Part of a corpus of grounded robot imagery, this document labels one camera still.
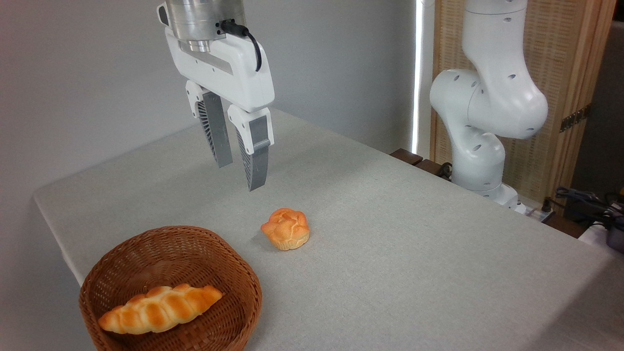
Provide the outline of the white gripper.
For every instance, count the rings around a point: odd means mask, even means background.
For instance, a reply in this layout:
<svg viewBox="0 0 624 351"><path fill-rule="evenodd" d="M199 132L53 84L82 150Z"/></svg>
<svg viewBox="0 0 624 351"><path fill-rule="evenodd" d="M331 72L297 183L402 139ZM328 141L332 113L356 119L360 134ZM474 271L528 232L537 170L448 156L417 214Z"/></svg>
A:
<svg viewBox="0 0 624 351"><path fill-rule="evenodd" d="M275 93L265 51L256 71L256 50L251 41L226 34L209 42L209 52L190 50L169 27L164 33L176 69L188 79L185 86L194 118L200 120L219 168L233 162L221 97L233 103L228 118L236 129L248 190L267 180L268 151L274 145L271 113Z"/></svg>

